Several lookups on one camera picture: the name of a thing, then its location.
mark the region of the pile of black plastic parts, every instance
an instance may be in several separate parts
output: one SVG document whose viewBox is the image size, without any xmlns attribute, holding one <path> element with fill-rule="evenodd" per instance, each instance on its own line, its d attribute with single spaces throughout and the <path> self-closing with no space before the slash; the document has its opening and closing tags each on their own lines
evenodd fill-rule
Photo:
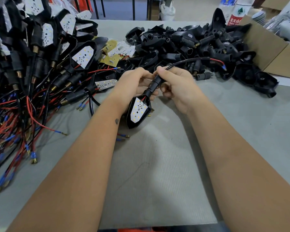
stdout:
<svg viewBox="0 0 290 232">
<path fill-rule="evenodd" d="M 210 57 L 224 62 L 225 67 L 213 63 L 203 65 L 199 60 L 180 67 L 188 70 L 197 80 L 210 78 L 209 74 L 204 73 L 207 67 L 219 72 L 224 80 L 233 76 L 242 84 L 272 98 L 276 95 L 278 81 L 253 64 L 256 53 L 249 51 L 243 41 L 250 26 L 226 26 L 222 11 L 217 8 L 212 23 L 203 27 L 189 25 L 174 30 L 160 25 L 146 32 L 143 27 L 135 27 L 126 35 L 127 42 L 135 45 L 137 54 L 130 62 L 154 72 L 157 66 L 167 66 L 189 58 Z"/>
</svg>

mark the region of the gray work surface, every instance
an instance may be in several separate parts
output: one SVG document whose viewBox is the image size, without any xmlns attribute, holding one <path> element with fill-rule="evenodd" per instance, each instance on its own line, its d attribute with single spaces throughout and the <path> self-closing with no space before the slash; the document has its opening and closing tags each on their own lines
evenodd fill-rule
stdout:
<svg viewBox="0 0 290 232">
<path fill-rule="evenodd" d="M 163 22 L 97 23 L 99 36 L 124 40 L 133 27 L 147 29 Z M 166 25 L 177 29 L 190 24 L 197 23 Z M 231 125 L 290 183 L 290 87 L 278 86 L 277 95 L 270 99 L 233 79 L 212 77 L 198 85 Z M 105 96 L 96 98 L 102 101 Z M 37 151 L 39 163 L 24 162 L 13 183 L 0 193 L 0 230 L 12 222 L 86 126 L 89 107 L 80 112 L 75 109 L 77 105 L 61 108 L 48 123 L 69 136 L 44 130 Z M 189 121 L 163 97 L 156 98 L 152 107 L 155 112 L 138 128 L 128 130 L 123 121 L 120 123 L 119 132 L 131 138 L 115 145 L 100 228 L 216 223 L 221 215 Z"/>
</svg>

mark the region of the chair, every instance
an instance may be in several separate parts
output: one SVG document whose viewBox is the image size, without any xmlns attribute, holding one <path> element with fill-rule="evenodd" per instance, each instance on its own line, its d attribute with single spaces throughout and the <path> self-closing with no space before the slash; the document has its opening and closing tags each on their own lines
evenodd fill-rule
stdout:
<svg viewBox="0 0 290 232">
<path fill-rule="evenodd" d="M 151 10 L 152 10 L 152 0 L 147 0 L 146 18 L 148 20 L 151 20 Z M 133 11 L 133 20 L 135 20 L 135 0 L 132 0 L 132 11 Z"/>
<path fill-rule="evenodd" d="M 80 9 L 79 9 L 79 5 L 78 5 L 77 0 L 74 0 L 74 1 L 75 1 L 75 5 L 76 5 L 76 8 L 77 8 L 78 12 L 81 12 Z M 90 10 L 90 5 L 89 5 L 88 0 L 86 0 L 86 4 L 87 4 L 87 8 L 88 8 L 88 10 Z M 96 0 L 93 0 L 93 5 L 95 6 L 96 17 L 97 17 L 97 19 L 99 19 L 99 14 L 98 14 L 98 9 L 97 9 L 97 2 L 96 2 Z M 102 11 L 103 11 L 103 16 L 105 17 L 105 11 L 104 11 L 103 0 L 101 0 L 101 6 L 102 6 Z"/>
</svg>

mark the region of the white bag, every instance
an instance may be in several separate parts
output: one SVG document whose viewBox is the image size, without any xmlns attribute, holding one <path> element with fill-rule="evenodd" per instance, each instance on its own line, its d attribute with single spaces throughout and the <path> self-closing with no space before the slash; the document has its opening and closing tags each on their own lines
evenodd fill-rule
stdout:
<svg viewBox="0 0 290 232">
<path fill-rule="evenodd" d="M 162 21 L 173 21 L 175 18 L 175 8 L 170 4 L 170 7 L 165 6 L 165 4 L 160 5 L 160 16 Z"/>
</svg>

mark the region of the finger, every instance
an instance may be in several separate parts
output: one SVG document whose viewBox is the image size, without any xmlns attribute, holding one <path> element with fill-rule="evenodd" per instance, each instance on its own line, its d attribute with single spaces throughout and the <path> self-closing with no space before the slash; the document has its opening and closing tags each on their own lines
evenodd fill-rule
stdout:
<svg viewBox="0 0 290 232">
<path fill-rule="evenodd" d="M 139 86 L 146 86 L 146 87 L 148 87 L 151 82 L 152 82 L 152 80 L 150 80 L 150 79 L 141 78 L 139 80 Z"/>
<path fill-rule="evenodd" d="M 179 76 L 175 75 L 174 73 L 165 70 L 164 68 L 162 68 L 161 66 L 157 67 L 157 72 L 159 74 L 159 76 L 166 80 L 167 82 L 169 82 L 171 85 L 176 84 L 179 80 Z"/>
<path fill-rule="evenodd" d="M 172 67 L 168 71 L 170 71 L 178 76 L 191 77 L 191 74 L 187 70 L 182 69 L 182 68 Z"/>
<path fill-rule="evenodd" d="M 174 98 L 174 94 L 170 91 L 164 92 L 164 93 L 162 93 L 162 95 L 167 97 L 167 98 Z"/>
<path fill-rule="evenodd" d="M 151 74 L 149 71 L 145 70 L 142 67 L 138 67 L 137 69 L 134 70 L 136 74 L 138 75 L 139 78 L 147 78 L 147 79 L 153 79 L 154 75 Z"/>
<path fill-rule="evenodd" d="M 148 87 L 146 86 L 139 86 L 136 88 L 136 93 L 137 94 L 143 94 L 143 92 L 145 91 L 145 89 L 147 89 Z"/>
<path fill-rule="evenodd" d="M 170 91 L 171 88 L 170 88 L 170 85 L 169 83 L 163 83 L 161 86 L 160 86 L 160 90 L 161 92 L 166 92 L 166 91 Z"/>
<path fill-rule="evenodd" d="M 156 89 L 156 90 L 152 93 L 152 95 L 155 95 L 155 96 L 159 95 L 159 91 Z"/>
</svg>

